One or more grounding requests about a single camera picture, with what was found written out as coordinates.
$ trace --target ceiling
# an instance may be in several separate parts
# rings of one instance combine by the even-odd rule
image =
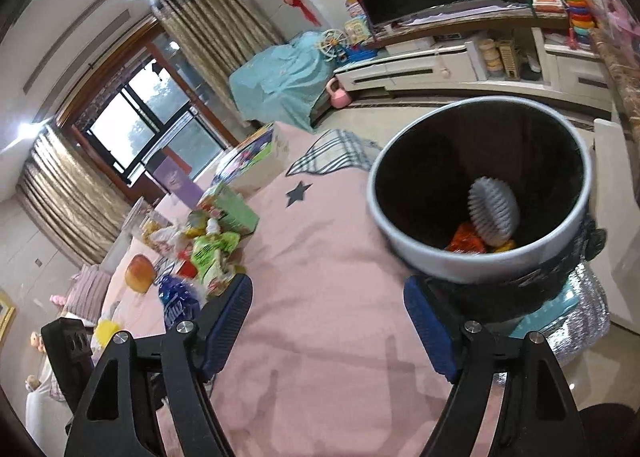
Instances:
[[[25,94],[25,82],[45,53],[92,2],[94,0],[31,0],[0,42],[0,202],[13,195],[33,142],[16,141],[20,124],[34,118],[60,75],[118,15],[128,10],[131,18],[113,33],[112,39],[107,40],[94,57],[150,11],[148,0],[106,0],[60,45]],[[79,70],[70,86],[83,70]]]

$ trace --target picture frame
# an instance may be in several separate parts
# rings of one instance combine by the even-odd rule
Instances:
[[[9,295],[0,289],[0,347],[2,347],[6,332],[14,319],[15,310],[15,305]]]

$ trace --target tv stand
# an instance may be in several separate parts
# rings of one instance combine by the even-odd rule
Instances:
[[[436,44],[429,49],[394,55],[381,51],[376,58],[349,63],[338,67],[334,73],[347,91],[381,88],[391,95],[417,90],[514,94],[577,104],[596,110],[591,112],[594,117],[608,118],[613,100],[607,86],[607,71],[600,57],[591,51],[545,44],[540,28],[532,28],[531,31],[542,67],[542,79],[539,81],[483,80],[478,76],[477,63],[474,68],[472,53],[462,41],[458,45]],[[448,30],[440,27],[438,33],[433,34],[446,32]]]
[[[416,40],[436,34],[467,33],[477,30],[499,30],[513,28],[543,28],[546,30],[567,30],[569,19],[564,13],[536,12],[529,8],[501,8],[493,13],[465,15],[436,22],[427,22],[418,26],[393,28],[391,32],[383,30],[376,33],[376,39],[370,38],[364,43],[367,49],[382,47]]]

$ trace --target pink toy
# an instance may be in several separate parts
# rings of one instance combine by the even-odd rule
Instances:
[[[338,84],[338,88],[336,90],[332,89],[332,85],[334,83]],[[331,78],[326,87],[326,91],[329,93],[331,97],[331,105],[335,109],[341,109],[349,105],[353,100],[351,100],[351,96],[347,91],[345,91],[342,87],[340,87],[340,82],[338,82],[337,78]]]
[[[65,307],[66,305],[66,297],[65,296],[61,296],[59,294],[52,294],[51,298],[49,298],[49,301],[53,304],[55,304],[58,307]]]

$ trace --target red lantern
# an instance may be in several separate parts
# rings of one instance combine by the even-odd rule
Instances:
[[[300,8],[302,10],[302,13],[306,17],[306,20],[311,22],[314,26],[320,25],[320,22],[318,21],[316,16],[309,11],[309,8],[307,8],[303,4],[302,0],[284,0],[284,3],[288,4],[289,6],[293,6],[294,8]]]

